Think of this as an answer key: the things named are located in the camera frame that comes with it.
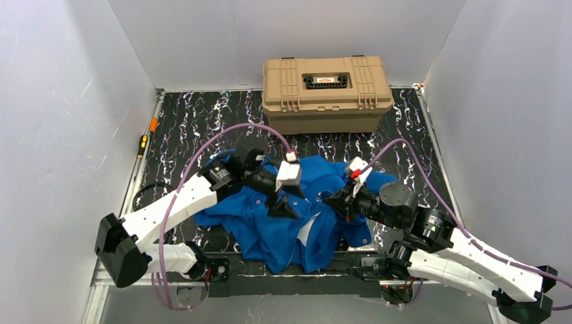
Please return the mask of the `blue zip jacket white lining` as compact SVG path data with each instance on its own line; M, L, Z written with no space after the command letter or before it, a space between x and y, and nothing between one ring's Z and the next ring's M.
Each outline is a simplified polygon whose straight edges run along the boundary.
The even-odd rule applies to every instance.
M245 259L264 261L274 274L290 265L301 265L307 273L324 269L331 263L340 240L352 248L371 244L366 217L358 215L346 221L321 201L323 192L335 193L344 187L347 164L313 155L301 159L300 165L306 197L289 197L297 220L268 216L265 195L244 187L195 214L197 225L223 226L234 236Z

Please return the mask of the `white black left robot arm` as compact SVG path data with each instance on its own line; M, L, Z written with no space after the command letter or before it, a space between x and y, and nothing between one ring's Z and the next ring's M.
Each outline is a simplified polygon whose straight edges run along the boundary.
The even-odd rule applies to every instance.
M126 288L147 274L176 272L200 280L208 269L221 265L191 242L166 244L165 233L191 216L249 188L265 196L273 218L298 219L289 203L291 195L304 197L302 169L295 151L272 162L264 150L237 147L217 155L189 180L137 211L122 217L110 213L98 225L94 252L118 288Z

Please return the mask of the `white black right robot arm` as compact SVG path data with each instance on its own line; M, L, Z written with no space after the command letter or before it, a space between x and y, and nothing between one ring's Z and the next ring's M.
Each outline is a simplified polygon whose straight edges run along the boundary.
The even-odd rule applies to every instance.
M551 278L516 267L507 256L495 259L485 245L466 238L453 218L418 204L418 196L400 182L389 182L378 194L350 180L335 193L320 195L324 204L347 221L364 216L403 232L393 242L385 267L396 275L438 281L497 307L516 323L542 323L552 314L546 293Z

